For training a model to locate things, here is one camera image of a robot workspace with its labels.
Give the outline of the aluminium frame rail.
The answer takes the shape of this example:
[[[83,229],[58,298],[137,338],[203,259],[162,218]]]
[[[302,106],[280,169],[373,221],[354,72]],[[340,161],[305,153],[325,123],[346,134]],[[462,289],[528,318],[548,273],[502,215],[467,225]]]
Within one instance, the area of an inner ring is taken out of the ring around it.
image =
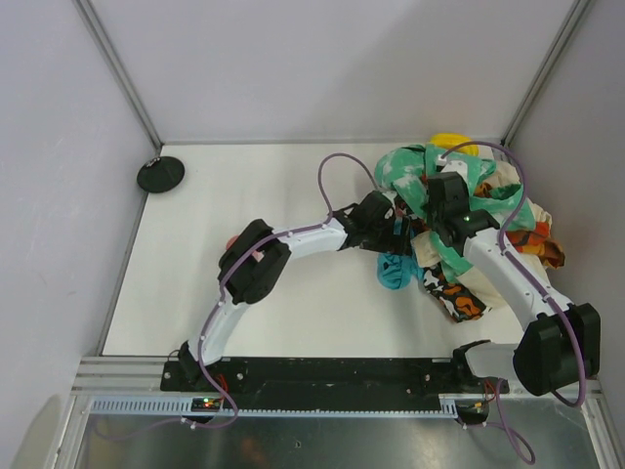
[[[549,282],[546,271],[563,266],[562,247],[551,237],[551,222],[534,214],[518,159],[500,145],[519,180],[513,209],[505,215],[497,243],[504,266],[521,278],[537,309],[529,314],[513,366],[527,391],[553,394],[569,406],[585,400],[587,381],[600,369],[601,318],[589,303],[575,304]]]

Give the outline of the green tie-dye cloth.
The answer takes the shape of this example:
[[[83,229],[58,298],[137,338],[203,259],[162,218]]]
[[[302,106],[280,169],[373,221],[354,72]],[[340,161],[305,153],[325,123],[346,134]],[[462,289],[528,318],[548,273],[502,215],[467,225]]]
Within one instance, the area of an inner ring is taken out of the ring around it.
[[[396,192],[418,219],[425,220],[429,202],[426,181],[437,172],[437,159],[441,155],[443,149],[433,144],[394,149],[377,162],[374,178],[382,189]],[[495,176],[498,170],[495,160],[463,152],[453,152],[448,159],[467,165],[469,204],[473,211],[483,209],[499,224],[503,224],[511,213],[518,210],[506,227],[508,231],[532,230],[536,227],[529,202],[521,197],[523,184],[517,179],[500,186],[493,185],[486,196],[478,194],[478,188]],[[473,267],[455,249],[446,247],[438,234],[431,233],[429,239],[440,257],[438,262],[442,264],[446,279],[454,281]]]

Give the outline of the yellow banana bunch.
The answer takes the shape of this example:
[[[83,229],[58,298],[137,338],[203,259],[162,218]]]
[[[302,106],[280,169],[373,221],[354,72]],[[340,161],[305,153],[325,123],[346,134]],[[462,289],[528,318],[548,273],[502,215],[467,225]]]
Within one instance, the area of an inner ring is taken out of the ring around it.
[[[472,139],[462,134],[456,133],[437,133],[434,134],[429,143],[441,149],[453,149],[463,144],[463,147],[456,150],[456,152],[464,153],[470,156],[478,156],[479,148],[476,145],[468,145]]]

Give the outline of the black orange patterned cloth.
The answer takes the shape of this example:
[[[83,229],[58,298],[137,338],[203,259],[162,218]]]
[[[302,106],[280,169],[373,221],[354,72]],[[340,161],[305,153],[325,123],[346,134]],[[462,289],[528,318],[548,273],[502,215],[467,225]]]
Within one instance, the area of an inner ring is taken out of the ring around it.
[[[440,265],[424,269],[423,285],[455,322],[478,320],[490,311],[466,286],[449,281]]]

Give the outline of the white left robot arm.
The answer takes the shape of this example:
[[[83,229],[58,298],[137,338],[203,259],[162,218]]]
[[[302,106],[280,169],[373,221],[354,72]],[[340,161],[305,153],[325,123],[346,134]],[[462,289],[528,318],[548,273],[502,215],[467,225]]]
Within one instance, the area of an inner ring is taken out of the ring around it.
[[[206,380],[204,373],[224,356],[243,313],[272,292],[289,262],[351,248],[408,256],[410,238],[410,219],[399,217],[395,202],[380,191],[330,208],[325,220],[310,226],[280,231],[262,219],[250,222],[219,260],[215,305],[180,348],[183,377],[193,384]]]

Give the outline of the orange camouflage cloth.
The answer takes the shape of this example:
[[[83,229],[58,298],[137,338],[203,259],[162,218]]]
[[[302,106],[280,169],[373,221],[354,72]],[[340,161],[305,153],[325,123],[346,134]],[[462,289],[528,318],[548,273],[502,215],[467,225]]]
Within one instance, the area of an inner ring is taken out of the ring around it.
[[[522,190],[521,184],[494,187],[483,182],[475,189],[470,205],[473,210],[484,209],[502,225],[519,205]],[[552,216],[527,197],[506,235],[519,253],[536,256],[545,268],[559,269],[564,266],[565,254],[552,237],[552,224]]]

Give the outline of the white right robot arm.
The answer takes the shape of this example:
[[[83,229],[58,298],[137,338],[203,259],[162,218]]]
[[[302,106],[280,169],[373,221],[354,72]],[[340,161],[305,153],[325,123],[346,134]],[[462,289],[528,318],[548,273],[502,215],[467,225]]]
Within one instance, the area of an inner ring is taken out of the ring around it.
[[[590,304],[575,305],[536,277],[485,210],[473,210],[467,185],[456,172],[428,182],[427,223],[443,244],[486,276],[515,314],[523,336],[517,344],[479,341],[461,348],[476,377],[517,380],[533,396],[578,387],[572,405],[586,397],[600,365],[601,318]]]

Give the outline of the pink plastic cup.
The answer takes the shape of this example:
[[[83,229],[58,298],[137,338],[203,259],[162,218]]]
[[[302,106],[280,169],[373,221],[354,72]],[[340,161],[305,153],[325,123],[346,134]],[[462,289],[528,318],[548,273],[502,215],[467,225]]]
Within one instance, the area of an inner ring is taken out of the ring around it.
[[[247,246],[245,245],[244,242],[239,241],[239,235],[234,235],[227,241],[227,244],[226,244],[226,250],[231,250],[231,249],[246,250]],[[260,261],[263,259],[264,254],[259,250],[254,250],[251,253],[251,257],[257,261]]]

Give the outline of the black round disc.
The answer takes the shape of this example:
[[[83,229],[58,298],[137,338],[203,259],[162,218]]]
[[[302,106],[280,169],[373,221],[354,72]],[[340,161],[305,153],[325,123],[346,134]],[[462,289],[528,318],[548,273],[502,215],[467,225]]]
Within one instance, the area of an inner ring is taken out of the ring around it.
[[[137,174],[137,184],[148,193],[164,193],[178,186],[186,174],[182,161],[174,156],[156,156]]]

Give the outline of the cream cloth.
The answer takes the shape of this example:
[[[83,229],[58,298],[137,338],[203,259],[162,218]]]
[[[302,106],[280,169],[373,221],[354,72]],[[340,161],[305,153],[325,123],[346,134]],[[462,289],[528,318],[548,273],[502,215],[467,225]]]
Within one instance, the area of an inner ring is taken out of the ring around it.
[[[497,161],[494,172],[479,182],[472,206],[492,211],[502,219],[513,210],[521,197],[520,177],[509,163]],[[514,245],[529,266],[542,278],[548,268],[564,264],[562,247],[551,238],[552,217],[542,207],[528,200],[507,231]],[[442,285],[434,285],[426,277],[424,285],[456,321],[478,318],[490,309],[507,305],[491,282],[476,267],[445,247],[436,235],[426,230],[412,240],[417,263]]]

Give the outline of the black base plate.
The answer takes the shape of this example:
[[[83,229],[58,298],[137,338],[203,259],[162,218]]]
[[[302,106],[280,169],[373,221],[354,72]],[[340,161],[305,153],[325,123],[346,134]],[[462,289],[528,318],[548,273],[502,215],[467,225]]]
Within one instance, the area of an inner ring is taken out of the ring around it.
[[[441,395],[483,395],[495,377],[477,378],[453,359],[229,357],[208,372],[235,403],[330,405],[432,403]]]

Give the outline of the blue cloth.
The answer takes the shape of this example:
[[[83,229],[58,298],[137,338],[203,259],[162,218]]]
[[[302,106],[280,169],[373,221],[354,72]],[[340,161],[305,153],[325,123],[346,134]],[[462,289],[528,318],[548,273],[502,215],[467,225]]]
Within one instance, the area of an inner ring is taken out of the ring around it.
[[[387,289],[403,289],[416,278],[421,281],[424,270],[412,256],[379,254],[377,258],[377,279]]]

